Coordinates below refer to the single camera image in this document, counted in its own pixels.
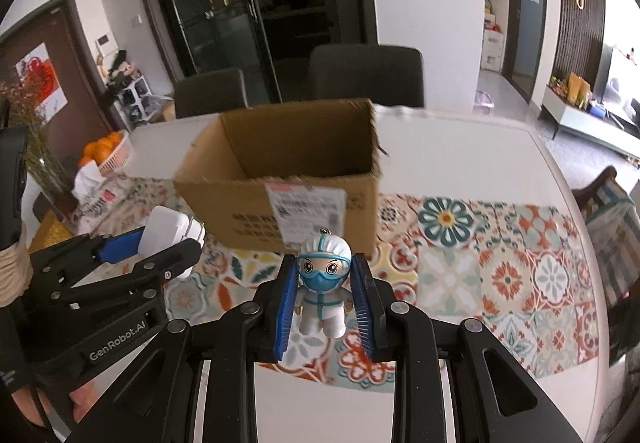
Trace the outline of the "left hand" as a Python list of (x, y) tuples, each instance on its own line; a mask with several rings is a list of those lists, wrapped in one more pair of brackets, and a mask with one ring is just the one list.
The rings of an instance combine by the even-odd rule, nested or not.
[(23, 387), (11, 393), (12, 400), (21, 414), (36, 427), (44, 427), (52, 413), (62, 414), (66, 408), (70, 409), (74, 423), (80, 423), (99, 400), (99, 393), (93, 381), (68, 393), (67, 400), (63, 400), (62, 394), (58, 392), (49, 395), (39, 388), (36, 388), (36, 392), (36, 399), (31, 387)]

